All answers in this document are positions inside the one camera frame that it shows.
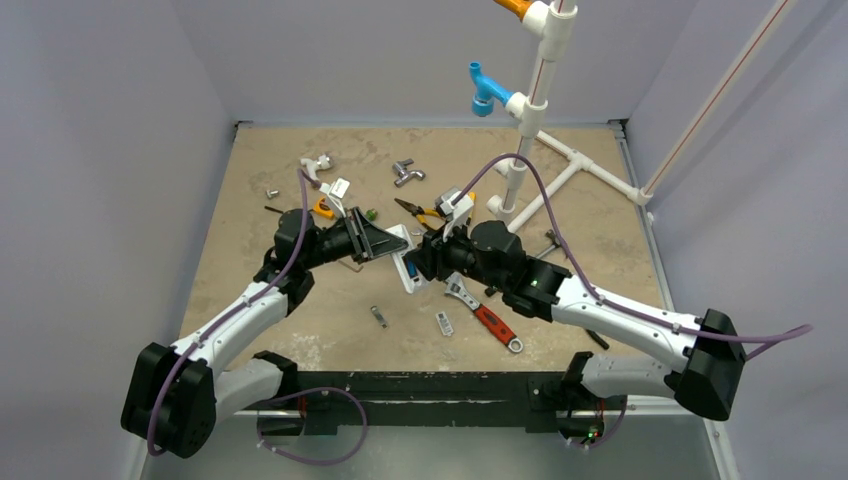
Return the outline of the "white remote control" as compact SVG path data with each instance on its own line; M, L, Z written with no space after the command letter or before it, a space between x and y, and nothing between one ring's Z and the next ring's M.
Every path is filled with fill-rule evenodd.
M392 253L390 257L395 264L404 290L410 295L415 294L426 287L429 284L429 281L426 280L420 273L419 269L406 258L406 254L415 248L414 238L407 227L402 224L390 227L388 232L403 239L407 243L407 247L404 250Z

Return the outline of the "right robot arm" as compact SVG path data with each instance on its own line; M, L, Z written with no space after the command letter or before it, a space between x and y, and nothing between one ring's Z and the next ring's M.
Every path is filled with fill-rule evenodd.
M627 368L604 381L597 377L600 362L586 361L561 381L573 406L601 396L650 395L672 398L710 420L730 417L746 354L733 321L719 310L681 314L591 291L567 268L526 253L500 221L457 228L448 238L429 232L404 259L429 281L457 273L500 291L504 304L522 316L587 328L653 358L656 375Z

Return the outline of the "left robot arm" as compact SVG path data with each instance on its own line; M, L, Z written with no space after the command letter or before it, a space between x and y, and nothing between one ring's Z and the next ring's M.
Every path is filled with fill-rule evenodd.
M224 311L165 346L152 342L135 361L120 417L127 432L146 442L152 456L189 458L217 421L266 401L284 409L297 399L298 382L276 354L260 354L238 370L230 363L260 334L290 316L315 285L313 269L345 257L363 264L398 255L412 245L402 226L383 229L359 208L329 227L304 208L279 217L273 245L246 289Z

